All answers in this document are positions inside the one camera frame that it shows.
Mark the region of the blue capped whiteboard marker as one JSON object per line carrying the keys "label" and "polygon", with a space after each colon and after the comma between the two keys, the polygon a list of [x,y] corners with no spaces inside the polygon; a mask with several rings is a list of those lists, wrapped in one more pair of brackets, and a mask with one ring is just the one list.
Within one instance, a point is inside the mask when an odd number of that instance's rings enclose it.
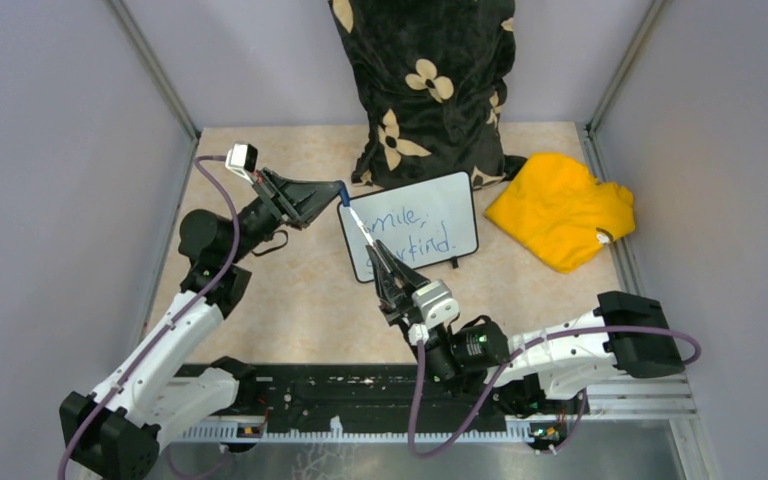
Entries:
{"label": "blue capped whiteboard marker", "polygon": [[355,222],[357,228],[360,230],[361,235],[363,236],[365,242],[372,248],[375,247],[375,239],[371,235],[371,231],[369,228],[365,225],[365,223],[362,221],[360,216],[357,214],[354,208],[349,207],[348,212],[350,216],[352,217],[353,221]]}

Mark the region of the small whiteboard black frame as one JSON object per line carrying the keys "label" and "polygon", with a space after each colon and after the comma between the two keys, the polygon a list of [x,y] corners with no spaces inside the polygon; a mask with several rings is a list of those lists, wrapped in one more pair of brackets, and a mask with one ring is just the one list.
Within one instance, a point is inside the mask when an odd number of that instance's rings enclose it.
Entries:
{"label": "small whiteboard black frame", "polygon": [[[465,172],[357,196],[349,207],[375,240],[414,269],[468,256],[479,248],[471,180]],[[339,204],[336,211],[350,264],[355,279],[369,283],[373,271],[368,244],[348,208]]]}

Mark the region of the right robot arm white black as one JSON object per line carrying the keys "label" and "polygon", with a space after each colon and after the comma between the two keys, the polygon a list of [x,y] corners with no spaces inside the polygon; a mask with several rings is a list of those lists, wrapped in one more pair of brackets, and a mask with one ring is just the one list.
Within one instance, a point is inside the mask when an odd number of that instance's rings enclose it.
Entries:
{"label": "right robot arm white black", "polygon": [[636,379],[685,370],[662,305],[621,291],[598,295],[597,306],[553,327],[507,335],[487,315],[454,328],[461,308],[450,288],[401,261],[382,241],[366,244],[379,309],[415,354],[420,380],[452,392],[489,393],[525,382],[523,398],[536,412],[550,411],[587,386],[625,373]]}

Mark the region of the blue marker cap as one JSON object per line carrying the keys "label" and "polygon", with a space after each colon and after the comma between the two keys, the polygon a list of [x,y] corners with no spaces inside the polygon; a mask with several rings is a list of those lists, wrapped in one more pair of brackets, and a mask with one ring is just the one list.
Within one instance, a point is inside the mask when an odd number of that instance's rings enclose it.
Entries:
{"label": "blue marker cap", "polygon": [[337,184],[339,186],[338,194],[339,194],[339,198],[340,198],[340,203],[341,203],[341,205],[343,207],[348,208],[350,206],[350,203],[351,203],[351,197],[350,197],[350,194],[348,192],[347,185],[342,180],[338,180]]}

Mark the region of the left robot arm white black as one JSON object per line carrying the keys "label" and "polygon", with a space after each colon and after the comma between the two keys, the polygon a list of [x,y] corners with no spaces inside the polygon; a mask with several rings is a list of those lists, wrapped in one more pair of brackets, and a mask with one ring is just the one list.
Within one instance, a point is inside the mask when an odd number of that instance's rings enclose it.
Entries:
{"label": "left robot arm white black", "polygon": [[340,181],[300,181],[264,168],[246,174],[256,197],[236,210],[214,186],[229,216],[196,209],[179,226],[179,253],[190,268],[154,329],[90,393],[70,393],[59,414],[65,451],[57,476],[74,461],[106,479],[142,479],[161,451],[210,414],[229,407],[252,411],[260,388],[252,366],[221,359],[186,382],[173,378],[192,351],[242,300],[251,272],[238,266],[283,226],[308,227],[336,200],[348,197]]}

